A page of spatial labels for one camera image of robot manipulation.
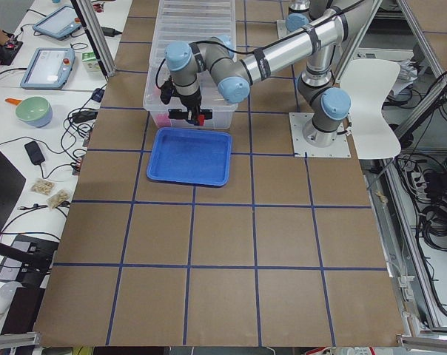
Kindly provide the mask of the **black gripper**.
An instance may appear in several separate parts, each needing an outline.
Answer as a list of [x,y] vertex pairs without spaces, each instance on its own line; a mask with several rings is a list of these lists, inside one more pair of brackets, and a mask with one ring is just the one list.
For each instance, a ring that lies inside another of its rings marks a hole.
[[187,108],[186,122],[192,125],[198,125],[198,116],[201,111],[201,92],[195,91],[191,95],[179,95],[181,103]]

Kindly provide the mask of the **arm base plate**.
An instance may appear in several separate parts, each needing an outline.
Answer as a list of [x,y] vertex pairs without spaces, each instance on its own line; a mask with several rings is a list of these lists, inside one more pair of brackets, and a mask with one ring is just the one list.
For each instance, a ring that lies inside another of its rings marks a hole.
[[346,130],[340,121],[333,132],[321,132],[312,122],[312,113],[290,112],[290,128],[295,157],[350,158]]

